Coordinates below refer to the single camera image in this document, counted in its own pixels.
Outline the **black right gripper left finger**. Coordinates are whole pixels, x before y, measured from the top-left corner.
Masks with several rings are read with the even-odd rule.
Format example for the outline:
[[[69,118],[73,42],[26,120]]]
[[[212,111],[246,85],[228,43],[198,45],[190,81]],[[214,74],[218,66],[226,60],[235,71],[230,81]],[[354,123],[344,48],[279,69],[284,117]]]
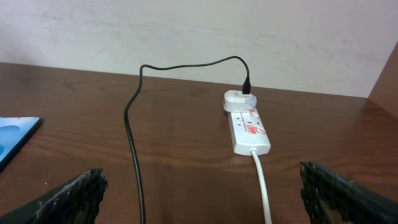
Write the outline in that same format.
[[[95,168],[1,216],[1,224],[94,224],[108,187]]]

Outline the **blue screen Galaxy smartphone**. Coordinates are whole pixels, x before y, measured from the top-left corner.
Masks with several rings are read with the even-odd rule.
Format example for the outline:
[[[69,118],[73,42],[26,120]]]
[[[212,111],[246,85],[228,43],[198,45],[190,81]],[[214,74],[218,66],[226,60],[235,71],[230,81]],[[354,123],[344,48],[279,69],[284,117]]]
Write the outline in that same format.
[[[37,116],[1,117],[1,171],[13,160],[40,125],[41,120]]]

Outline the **white USB charger plug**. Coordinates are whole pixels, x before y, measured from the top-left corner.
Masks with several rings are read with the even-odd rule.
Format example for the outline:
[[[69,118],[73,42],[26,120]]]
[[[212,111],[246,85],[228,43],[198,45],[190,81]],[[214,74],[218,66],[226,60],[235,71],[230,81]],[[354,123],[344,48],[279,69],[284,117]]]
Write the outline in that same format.
[[[224,93],[223,109],[230,113],[245,113],[256,108],[257,98],[242,91],[228,90]]]

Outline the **white power strip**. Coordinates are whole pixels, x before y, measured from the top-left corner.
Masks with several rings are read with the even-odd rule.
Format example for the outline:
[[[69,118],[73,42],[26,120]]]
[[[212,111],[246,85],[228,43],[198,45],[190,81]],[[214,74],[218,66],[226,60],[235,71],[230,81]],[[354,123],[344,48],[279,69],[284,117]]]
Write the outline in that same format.
[[[244,113],[228,112],[228,121],[235,154],[251,156],[268,154],[271,143],[257,109]]]

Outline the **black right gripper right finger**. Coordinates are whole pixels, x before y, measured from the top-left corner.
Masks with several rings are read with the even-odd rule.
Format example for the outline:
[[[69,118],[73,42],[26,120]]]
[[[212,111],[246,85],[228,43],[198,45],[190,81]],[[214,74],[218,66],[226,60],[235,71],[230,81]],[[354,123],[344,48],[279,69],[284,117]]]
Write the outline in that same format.
[[[397,224],[397,202],[318,163],[301,162],[300,178],[311,223]]]

